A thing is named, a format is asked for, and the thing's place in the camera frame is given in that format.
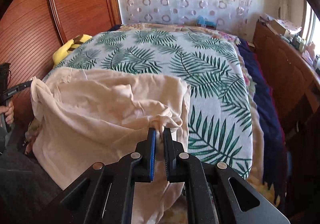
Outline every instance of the person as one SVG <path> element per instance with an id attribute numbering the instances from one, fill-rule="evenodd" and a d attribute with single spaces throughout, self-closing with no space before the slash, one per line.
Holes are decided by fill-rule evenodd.
<path id="1" fill-rule="evenodd" d="M 7 118 L 5 121 L 7 124 L 11 125 L 13 123 L 13 111 L 14 111 L 14 106 L 12 101 L 10 101 L 9 106 L 0 106 L 0 114 L 4 113 Z"/>

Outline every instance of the metal pin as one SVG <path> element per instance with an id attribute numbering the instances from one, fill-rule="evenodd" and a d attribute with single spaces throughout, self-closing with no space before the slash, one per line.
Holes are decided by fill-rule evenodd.
<path id="1" fill-rule="evenodd" d="M 226 169 L 227 168 L 227 164 L 224 162 L 217 163 L 217 166 L 219 169 Z"/>
<path id="2" fill-rule="evenodd" d="M 180 157 L 181 159 L 188 159 L 188 158 L 189 158 L 189 154 L 188 154 L 188 153 L 180 153 L 180 154 L 179 154 L 179 157 Z"/>
<path id="3" fill-rule="evenodd" d="M 96 163 L 94 163 L 93 165 L 92 165 L 92 168 L 94 169 L 94 170 L 100 170 L 101 168 L 102 168 L 102 163 L 100 163 L 100 162 L 96 162 Z"/>
<path id="4" fill-rule="evenodd" d="M 141 155 L 138 152 L 134 152 L 134 153 L 131 154 L 131 158 L 133 158 L 133 159 L 138 159 L 140 156 Z"/>

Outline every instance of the beige cloth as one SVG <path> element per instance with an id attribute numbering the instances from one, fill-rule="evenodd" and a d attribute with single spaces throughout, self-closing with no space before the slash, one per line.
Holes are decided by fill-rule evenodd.
<path id="1" fill-rule="evenodd" d="M 43 129 L 33 152 L 65 189 L 90 165 L 117 162 L 156 128 L 155 178 L 137 183 L 132 223 L 157 223 L 180 196 L 183 183 L 166 181 L 160 133 L 188 146 L 190 86 L 165 75 L 59 68 L 46 83 L 33 78 L 32 107 Z"/>

